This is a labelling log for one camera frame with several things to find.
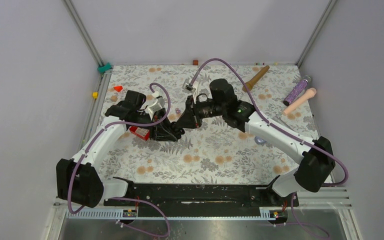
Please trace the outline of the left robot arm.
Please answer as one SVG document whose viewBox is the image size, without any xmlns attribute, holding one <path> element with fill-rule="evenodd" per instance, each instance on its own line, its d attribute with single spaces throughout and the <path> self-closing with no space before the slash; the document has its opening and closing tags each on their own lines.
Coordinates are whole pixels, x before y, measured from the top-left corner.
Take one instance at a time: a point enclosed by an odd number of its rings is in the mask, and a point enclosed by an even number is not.
<svg viewBox="0 0 384 240">
<path fill-rule="evenodd" d="M 130 127 L 149 130 L 149 138 L 161 142 L 177 142 L 185 134 L 183 128 L 177 128 L 174 122 L 169 121 L 161 96 L 151 106 L 142 109 L 145 101 L 146 95 L 128 90 L 124 100 L 106 111 L 101 125 L 85 146 L 71 159 L 62 158 L 57 163 L 58 198 L 89 208 L 111 198 L 116 198 L 124 206 L 134 202 L 131 181 L 99 175 L 110 149 Z"/>
</svg>

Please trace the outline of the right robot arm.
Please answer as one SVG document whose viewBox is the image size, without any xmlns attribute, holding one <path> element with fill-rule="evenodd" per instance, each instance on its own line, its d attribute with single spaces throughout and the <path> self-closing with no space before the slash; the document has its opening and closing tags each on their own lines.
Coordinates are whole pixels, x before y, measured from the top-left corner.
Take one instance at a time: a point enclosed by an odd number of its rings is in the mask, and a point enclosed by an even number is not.
<svg viewBox="0 0 384 240">
<path fill-rule="evenodd" d="M 203 119 L 221 116 L 228 126 L 262 138 L 298 164 L 293 171 L 270 182 L 266 198 L 271 205 L 279 206 L 289 194 L 301 190 L 317 193 L 326 185 L 326 179 L 336 166 L 327 138 L 312 139 L 278 124 L 258 112 L 253 104 L 239 100 L 226 79 L 216 79 L 209 84 L 212 97 L 205 101 L 199 101 L 196 83 L 186 80 L 183 88 L 191 94 L 175 128 L 198 129 Z"/>
</svg>

